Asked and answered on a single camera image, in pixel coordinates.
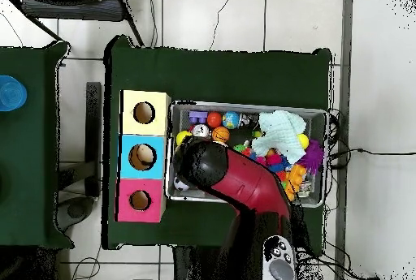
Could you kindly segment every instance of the blue globe ball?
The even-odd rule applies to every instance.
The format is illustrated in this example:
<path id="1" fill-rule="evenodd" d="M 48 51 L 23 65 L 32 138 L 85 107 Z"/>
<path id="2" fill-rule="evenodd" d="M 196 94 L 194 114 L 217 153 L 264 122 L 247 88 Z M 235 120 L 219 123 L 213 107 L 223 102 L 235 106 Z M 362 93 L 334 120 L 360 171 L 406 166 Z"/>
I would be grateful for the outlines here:
<path id="1" fill-rule="evenodd" d="M 236 112 L 227 112 L 223 115 L 223 126 L 232 130 L 238 127 L 240 122 L 240 115 Z"/>

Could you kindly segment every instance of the green table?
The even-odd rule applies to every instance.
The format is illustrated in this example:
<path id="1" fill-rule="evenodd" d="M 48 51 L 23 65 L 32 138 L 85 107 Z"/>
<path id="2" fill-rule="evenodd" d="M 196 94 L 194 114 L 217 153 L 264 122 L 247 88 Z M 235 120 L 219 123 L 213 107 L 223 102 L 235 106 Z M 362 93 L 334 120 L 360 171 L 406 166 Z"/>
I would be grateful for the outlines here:
<path id="1" fill-rule="evenodd" d="M 24 106 L 0 112 L 0 244 L 72 248 L 54 225 L 58 190 L 55 76 L 64 42 L 0 47 L 0 75 L 27 89 Z"/>
<path id="2" fill-rule="evenodd" d="M 315 52 L 152 50 L 131 47 L 125 36 L 113 39 L 104 59 L 103 176 L 109 179 L 104 179 L 108 184 L 103 193 L 104 247 L 113 248 L 119 243 L 220 246 L 235 216 L 226 204 L 169 200 L 160 223 L 114 221 L 121 89 L 166 92 L 172 100 L 327 110 L 331 53 L 326 49 Z M 312 248 L 320 254 L 323 207 L 305 209 L 305 222 Z"/>

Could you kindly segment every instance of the game controller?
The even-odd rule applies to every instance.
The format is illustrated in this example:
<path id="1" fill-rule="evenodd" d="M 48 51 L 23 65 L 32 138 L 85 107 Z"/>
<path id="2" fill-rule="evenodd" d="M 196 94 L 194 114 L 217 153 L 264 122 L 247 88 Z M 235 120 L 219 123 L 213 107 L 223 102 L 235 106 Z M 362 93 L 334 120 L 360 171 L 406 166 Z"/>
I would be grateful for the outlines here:
<path id="1" fill-rule="evenodd" d="M 271 236 L 263 244 L 262 280 L 296 280 L 295 256 L 282 236 Z"/>

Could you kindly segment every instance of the stacked cube toy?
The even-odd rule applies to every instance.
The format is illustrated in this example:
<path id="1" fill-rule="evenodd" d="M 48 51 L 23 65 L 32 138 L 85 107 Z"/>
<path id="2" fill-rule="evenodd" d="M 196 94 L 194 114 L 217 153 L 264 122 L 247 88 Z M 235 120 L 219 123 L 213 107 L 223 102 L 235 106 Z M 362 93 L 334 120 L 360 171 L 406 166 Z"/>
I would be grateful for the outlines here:
<path id="1" fill-rule="evenodd" d="M 168 110 L 166 93 L 120 92 L 117 222 L 160 222 L 165 205 Z"/>

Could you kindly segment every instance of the blue cup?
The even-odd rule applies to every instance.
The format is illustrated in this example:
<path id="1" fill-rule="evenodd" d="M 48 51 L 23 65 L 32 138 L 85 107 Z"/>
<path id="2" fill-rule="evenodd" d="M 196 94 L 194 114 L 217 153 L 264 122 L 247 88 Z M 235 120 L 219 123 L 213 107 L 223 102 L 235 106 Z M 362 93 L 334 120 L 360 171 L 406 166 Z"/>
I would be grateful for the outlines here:
<path id="1" fill-rule="evenodd" d="M 0 75 L 0 112 L 17 110 L 26 102 L 26 88 L 8 75 Z"/>

